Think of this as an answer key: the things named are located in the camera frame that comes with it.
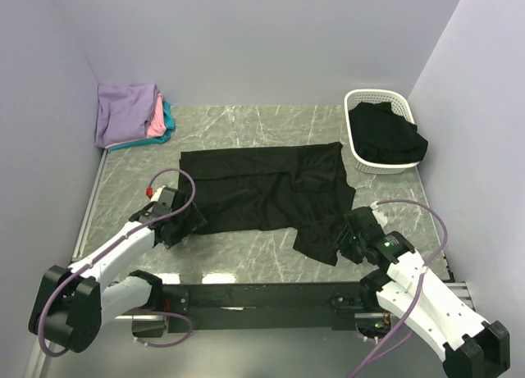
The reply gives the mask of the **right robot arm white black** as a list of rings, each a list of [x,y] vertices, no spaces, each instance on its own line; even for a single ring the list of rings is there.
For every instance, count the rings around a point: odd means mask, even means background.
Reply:
[[[372,207],[345,220],[336,242],[342,257],[377,266],[359,282],[362,307],[397,317],[432,348],[448,377],[499,377],[509,369],[510,336],[501,322],[472,310],[401,233],[382,229]]]

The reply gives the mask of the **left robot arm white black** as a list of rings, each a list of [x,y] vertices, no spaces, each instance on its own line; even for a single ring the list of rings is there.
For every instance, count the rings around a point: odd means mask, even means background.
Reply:
[[[68,267],[54,265],[43,274],[28,327],[48,355],[53,354],[48,342],[63,352],[85,351],[102,326],[131,310],[165,315],[159,276],[135,270],[124,280],[116,277],[157,245],[170,248],[206,221],[194,192],[167,186],[147,191],[150,202],[105,244]]]

